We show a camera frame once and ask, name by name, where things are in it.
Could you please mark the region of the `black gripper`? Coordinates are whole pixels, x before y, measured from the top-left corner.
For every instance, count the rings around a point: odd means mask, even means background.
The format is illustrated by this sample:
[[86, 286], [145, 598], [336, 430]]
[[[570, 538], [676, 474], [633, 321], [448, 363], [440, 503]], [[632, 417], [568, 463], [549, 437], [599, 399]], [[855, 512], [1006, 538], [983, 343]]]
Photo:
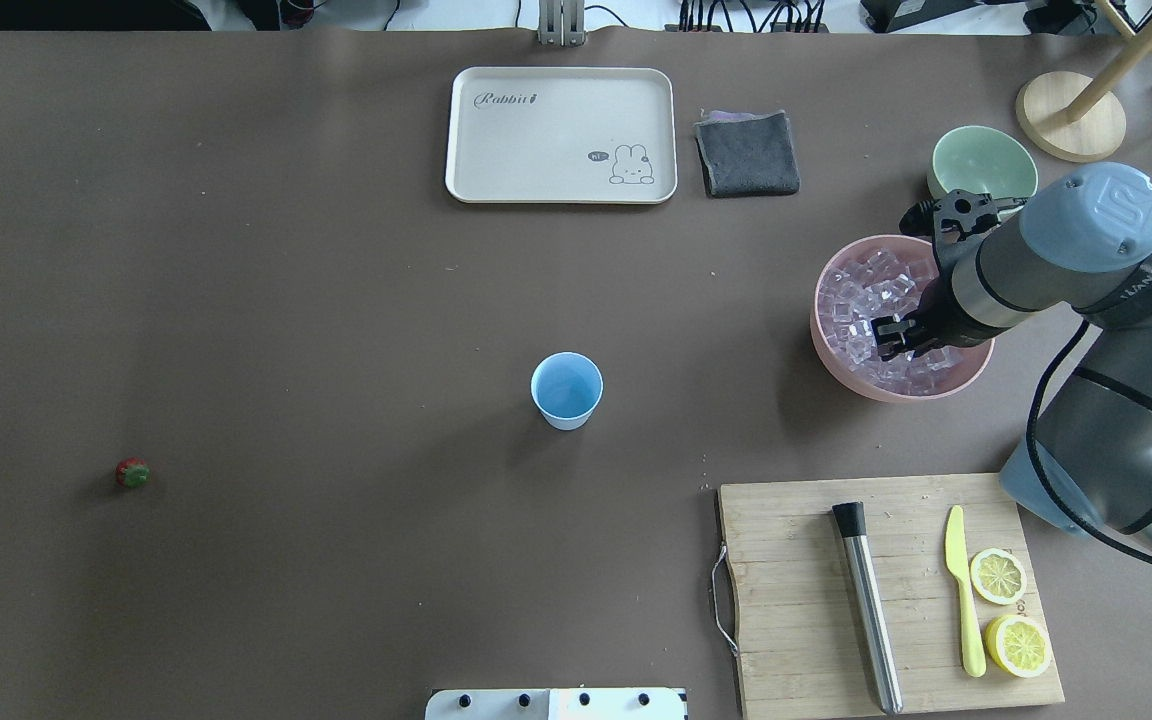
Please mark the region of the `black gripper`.
[[960, 306], [952, 293], [952, 275], [938, 275], [922, 293], [918, 306], [909, 314], [879, 316], [870, 320], [882, 363], [908, 356], [918, 359], [934, 348], [967, 347], [961, 328]]

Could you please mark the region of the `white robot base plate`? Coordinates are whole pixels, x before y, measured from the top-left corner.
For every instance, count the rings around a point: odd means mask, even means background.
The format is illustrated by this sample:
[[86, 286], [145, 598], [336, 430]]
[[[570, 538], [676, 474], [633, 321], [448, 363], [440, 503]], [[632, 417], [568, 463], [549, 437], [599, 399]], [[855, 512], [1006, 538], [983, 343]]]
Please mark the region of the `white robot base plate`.
[[575, 687], [444, 689], [425, 719], [687, 719], [684, 689]]

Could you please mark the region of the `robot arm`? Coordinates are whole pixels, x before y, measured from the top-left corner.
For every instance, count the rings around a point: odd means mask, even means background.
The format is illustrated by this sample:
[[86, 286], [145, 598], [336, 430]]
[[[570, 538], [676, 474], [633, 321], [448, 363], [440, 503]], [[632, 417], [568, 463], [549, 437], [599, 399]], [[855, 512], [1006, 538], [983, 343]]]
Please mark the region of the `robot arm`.
[[1152, 564], [1152, 182], [1097, 161], [1016, 200], [952, 191], [902, 219], [932, 240], [935, 274], [909, 314], [872, 323], [884, 361], [970, 348], [1048, 306], [1098, 336], [1048, 396], [1039, 378], [1000, 482], [1048, 524]]

